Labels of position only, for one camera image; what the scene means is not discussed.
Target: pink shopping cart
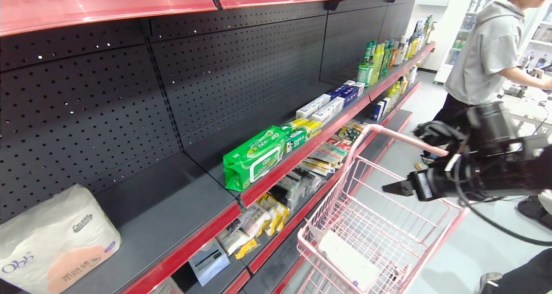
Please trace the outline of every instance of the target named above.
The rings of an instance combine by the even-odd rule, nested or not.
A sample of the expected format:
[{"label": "pink shopping cart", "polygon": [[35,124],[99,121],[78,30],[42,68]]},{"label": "pink shopping cart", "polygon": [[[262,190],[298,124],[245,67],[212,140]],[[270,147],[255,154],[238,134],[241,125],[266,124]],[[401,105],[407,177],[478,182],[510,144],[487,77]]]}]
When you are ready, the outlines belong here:
[{"label": "pink shopping cart", "polygon": [[[379,181],[385,176],[389,183],[403,180],[355,154],[370,131],[447,154],[380,125],[365,127],[343,164],[345,172],[298,233],[298,250],[312,265],[299,293],[405,293],[467,214],[449,200],[418,202],[416,196],[384,194],[381,185],[366,182],[369,175],[380,175]],[[353,197],[361,188],[362,201],[369,204]]]}]

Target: man's hand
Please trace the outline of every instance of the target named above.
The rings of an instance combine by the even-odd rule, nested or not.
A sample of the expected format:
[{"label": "man's hand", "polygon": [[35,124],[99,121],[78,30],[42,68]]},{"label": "man's hand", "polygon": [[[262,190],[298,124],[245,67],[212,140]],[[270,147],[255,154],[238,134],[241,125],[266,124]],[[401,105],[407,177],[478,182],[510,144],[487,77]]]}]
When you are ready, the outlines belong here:
[{"label": "man's hand", "polygon": [[517,67],[504,69],[499,74],[516,84],[552,90],[552,77],[547,75],[543,75],[543,78],[535,78]]}]

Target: hood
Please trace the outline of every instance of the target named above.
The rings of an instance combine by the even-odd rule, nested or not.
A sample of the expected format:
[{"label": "hood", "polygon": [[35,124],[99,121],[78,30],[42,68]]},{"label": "hood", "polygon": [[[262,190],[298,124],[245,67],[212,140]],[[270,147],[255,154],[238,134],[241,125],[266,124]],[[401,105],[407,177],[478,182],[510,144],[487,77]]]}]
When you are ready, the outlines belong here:
[{"label": "hood", "polygon": [[525,14],[517,5],[508,0],[492,0],[479,14],[477,14],[477,24],[502,16],[514,16],[523,20]]}]

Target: black pants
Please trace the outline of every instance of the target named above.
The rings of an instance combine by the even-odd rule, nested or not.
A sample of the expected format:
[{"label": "black pants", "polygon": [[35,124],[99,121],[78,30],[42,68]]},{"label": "black pants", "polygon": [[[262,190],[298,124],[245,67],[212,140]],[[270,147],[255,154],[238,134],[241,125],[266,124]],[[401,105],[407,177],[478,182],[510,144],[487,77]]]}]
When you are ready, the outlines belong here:
[{"label": "black pants", "polygon": [[487,284],[483,294],[547,294],[552,291],[552,249],[504,274],[498,288]]},{"label": "black pants", "polygon": [[[447,99],[445,100],[445,103],[443,105],[443,108],[439,110],[437,115],[434,117],[434,121],[440,121],[445,124],[450,124],[452,121],[454,121],[454,117],[459,112],[469,108],[472,105],[467,105],[461,101],[456,100],[451,95],[447,95]],[[430,152],[423,151],[423,155],[428,157],[430,156]]]}]

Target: shoe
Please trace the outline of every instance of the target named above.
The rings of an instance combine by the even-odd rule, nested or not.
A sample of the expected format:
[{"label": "shoe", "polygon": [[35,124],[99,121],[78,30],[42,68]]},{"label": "shoe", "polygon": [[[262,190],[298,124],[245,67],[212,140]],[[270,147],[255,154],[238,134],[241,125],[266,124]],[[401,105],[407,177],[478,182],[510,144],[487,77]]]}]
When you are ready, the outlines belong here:
[{"label": "shoe", "polygon": [[502,274],[499,272],[489,272],[488,274],[484,274],[481,276],[481,280],[479,280],[479,291],[477,294],[486,294],[486,292],[483,292],[485,290],[485,285],[489,284],[489,286],[497,287],[498,285],[495,283],[495,281],[502,279]]},{"label": "shoe", "polygon": [[414,164],[414,168],[416,168],[416,170],[426,170],[428,166],[435,161],[435,159],[433,158],[433,155],[430,155],[430,156],[420,155],[420,156],[422,157],[422,161]]}]

